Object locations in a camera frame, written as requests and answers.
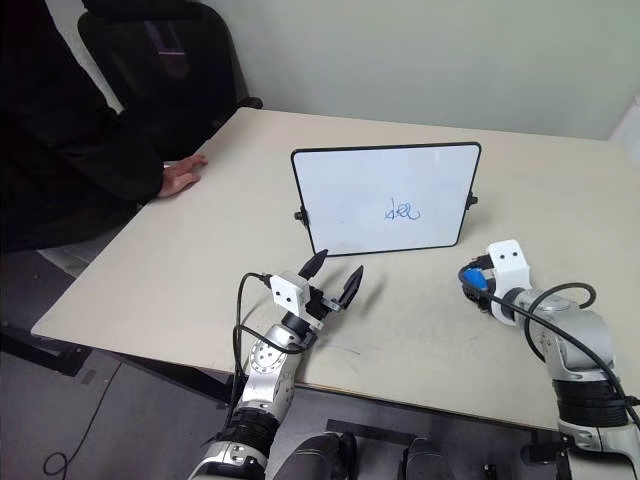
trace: chair backrest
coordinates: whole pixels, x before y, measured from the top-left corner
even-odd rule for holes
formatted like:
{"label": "chair backrest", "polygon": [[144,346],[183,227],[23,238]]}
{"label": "chair backrest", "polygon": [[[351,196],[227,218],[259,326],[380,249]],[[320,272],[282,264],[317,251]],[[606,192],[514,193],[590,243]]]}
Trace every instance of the chair backrest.
{"label": "chair backrest", "polygon": [[85,12],[78,31],[123,107],[233,111],[229,31],[206,5],[186,3],[172,19]]}

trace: hand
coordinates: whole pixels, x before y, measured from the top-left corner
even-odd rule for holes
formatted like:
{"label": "hand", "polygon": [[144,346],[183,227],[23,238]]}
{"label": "hand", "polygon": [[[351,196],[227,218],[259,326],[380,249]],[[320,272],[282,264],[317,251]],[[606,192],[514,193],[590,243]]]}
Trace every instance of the hand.
{"label": "hand", "polygon": [[192,183],[196,183],[200,180],[200,175],[193,173],[193,169],[207,163],[204,155],[193,155],[165,168],[162,172],[162,188],[158,197],[170,197],[180,193]]}

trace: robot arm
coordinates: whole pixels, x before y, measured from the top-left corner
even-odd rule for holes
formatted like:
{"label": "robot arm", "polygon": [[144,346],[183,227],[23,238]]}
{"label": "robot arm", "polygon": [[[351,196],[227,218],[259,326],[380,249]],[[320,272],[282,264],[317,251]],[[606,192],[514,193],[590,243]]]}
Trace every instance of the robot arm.
{"label": "robot arm", "polygon": [[264,479],[273,439],[293,399],[300,353],[313,345],[329,313],[349,306],[362,279],[361,266],[347,280],[339,300],[326,299],[308,282],[320,270],[326,255],[326,250],[317,253],[298,274],[263,276],[274,302],[288,312],[269,329],[264,340],[251,347],[249,378],[238,404],[234,407],[232,399],[230,421],[190,480]]}
{"label": "robot arm", "polygon": [[[613,340],[602,318],[584,309],[595,292],[591,289],[592,299],[578,305],[531,288],[529,265],[515,240],[490,245],[487,255],[461,270],[459,277],[465,295],[502,323],[525,332],[547,366],[557,397],[558,429],[566,443],[558,457],[558,478],[640,480],[640,426],[633,421],[637,416],[630,418],[629,400],[621,398],[621,388],[612,385],[605,371],[615,378]],[[528,313],[547,326],[530,322]]]}

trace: table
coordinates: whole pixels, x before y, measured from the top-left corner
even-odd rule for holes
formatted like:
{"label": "table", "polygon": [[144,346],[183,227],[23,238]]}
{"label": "table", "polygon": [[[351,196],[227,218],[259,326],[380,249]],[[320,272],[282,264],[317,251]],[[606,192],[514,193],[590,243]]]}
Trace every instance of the table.
{"label": "table", "polygon": [[[479,204],[459,244],[328,259],[316,277],[327,293],[341,291],[360,264],[365,276],[349,311],[328,319],[298,381],[555,428],[544,365],[516,329],[467,301],[456,278],[489,243],[515,238],[534,285],[579,280],[597,288],[594,309],[613,332],[623,384],[639,393],[640,172],[621,148],[592,140],[240,109],[200,149],[210,160],[201,182],[148,204],[32,332],[232,371],[241,275],[297,270],[312,254],[293,219],[300,201],[291,151],[461,141],[478,141],[483,151],[473,188]],[[244,306],[247,324],[262,332],[283,314],[258,282],[247,284]]]}

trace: whiteboard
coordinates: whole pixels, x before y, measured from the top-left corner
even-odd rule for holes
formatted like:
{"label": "whiteboard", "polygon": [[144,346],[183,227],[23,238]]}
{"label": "whiteboard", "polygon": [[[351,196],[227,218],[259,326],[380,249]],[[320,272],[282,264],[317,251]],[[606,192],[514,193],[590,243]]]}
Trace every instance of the whiteboard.
{"label": "whiteboard", "polygon": [[314,251],[349,255],[458,242],[480,144],[296,150]]}

